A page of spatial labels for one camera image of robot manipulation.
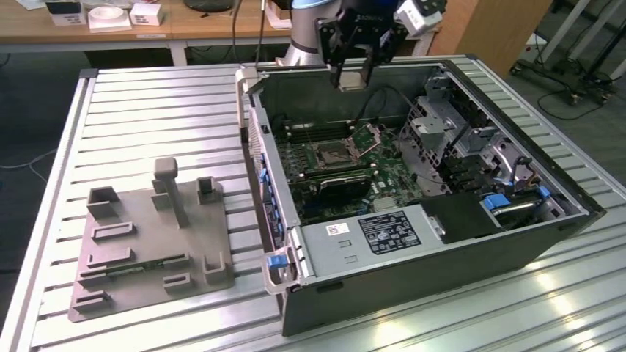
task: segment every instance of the metal table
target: metal table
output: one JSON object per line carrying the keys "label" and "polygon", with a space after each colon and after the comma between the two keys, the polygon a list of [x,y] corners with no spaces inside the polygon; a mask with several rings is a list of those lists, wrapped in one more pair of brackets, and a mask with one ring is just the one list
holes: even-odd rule
{"label": "metal table", "polygon": [[[625,188],[485,65],[445,56],[588,192],[603,220],[528,267],[294,337],[262,285],[260,238],[237,128],[234,65],[102,70],[79,80],[10,308],[0,351],[547,351],[626,345]],[[145,188],[153,159],[178,157],[179,182],[225,186],[232,289],[73,323],[66,316],[90,188]]]}

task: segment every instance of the wooden cabinet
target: wooden cabinet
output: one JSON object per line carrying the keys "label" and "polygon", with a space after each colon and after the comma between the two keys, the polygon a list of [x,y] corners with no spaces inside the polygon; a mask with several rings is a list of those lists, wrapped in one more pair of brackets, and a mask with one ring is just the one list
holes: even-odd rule
{"label": "wooden cabinet", "polygon": [[476,54],[509,73],[552,0],[449,0],[429,55]]}

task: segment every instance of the motherboard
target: motherboard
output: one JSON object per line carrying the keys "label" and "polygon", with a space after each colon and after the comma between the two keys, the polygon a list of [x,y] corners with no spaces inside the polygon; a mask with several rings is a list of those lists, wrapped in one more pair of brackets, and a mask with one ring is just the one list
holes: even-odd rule
{"label": "motherboard", "polygon": [[424,196],[402,160],[400,131],[372,123],[348,131],[330,140],[322,136],[333,133],[290,132],[278,144],[304,224],[400,208]]}

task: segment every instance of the gray carpet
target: gray carpet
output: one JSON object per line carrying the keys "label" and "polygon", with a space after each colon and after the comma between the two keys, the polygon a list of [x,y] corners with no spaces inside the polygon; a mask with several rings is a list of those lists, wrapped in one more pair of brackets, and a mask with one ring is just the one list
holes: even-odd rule
{"label": "gray carpet", "polygon": [[[548,38],[555,35],[565,17],[567,12],[563,12],[556,15],[549,14],[544,19],[540,32]],[[573,42],[579,31],[588,24],[584,18],[580,19],[564,41],[565,46]],[[591,45],[583,57],[585,65],[592,61],[595,53],[599,53],[611,35],[611,32],[604,31]],[[245,50],[241,56],[252,56],[252,51]],[[274,57],[282,50],[285,48],[274,46],[265,54]],[[228,62],[230,55],[226,54],[226,48],[213,48],[205,52],[194,51],[190,53],[190,63],[202,65]],[[553,59],[561,55],[563,53],[556,53]],[[613,71],[625,57],[626,44],[623,41],[603,69],[607,72]],[[90,68],[83,53],[14,54],[9,65],[0,68],[2,165],[22,164],[58,146],[79,71],[83,68]],[[561,89],[559,84],[530,72],[520,77],[510,77],[508,82],[533,104],[537,104],[541,95]],[[626,84],[624,82],[619,84],[624,87],[620,93],[624,97]],[[549,97],[545,106],[553,114],[565,118],[596,107],[589,102],[576,107],[568,106],[557,97]],[[616,98],[599,111],[577,121],[552,119],[623,183],[626,182],[624,111],[626,111],[626,102],[624,98]],[[54,156],[50,156],[37,164],[45,176],[50,173],[53,160]],[[0,270],[19,269],[22,265],[43,191],[43,181],[29,168],[15,172],[0,171]],[[0,274],[0,323],[5,321],[15,281],[17,274]]]}

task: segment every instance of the sticker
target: sticker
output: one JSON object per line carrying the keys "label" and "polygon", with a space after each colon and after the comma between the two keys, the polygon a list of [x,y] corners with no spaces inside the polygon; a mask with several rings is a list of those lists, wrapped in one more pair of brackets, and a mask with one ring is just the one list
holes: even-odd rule
{"label": "sticker", "polygon": [[138,38],[146,39],[146,38],[165,38],[167,37],[165,34],[138,34]]}
{"label": "sticker", "polygon": [[349,224],[344,222],[342,224],[334,224],[326,226],[326,231],[329,232],[329,236],[342,235],[344,233],[349,233]]}
{"label": "sticker", "polygon": [[405,211],[361,219],[360,225],[370,250],[377,255],[422,244]]}

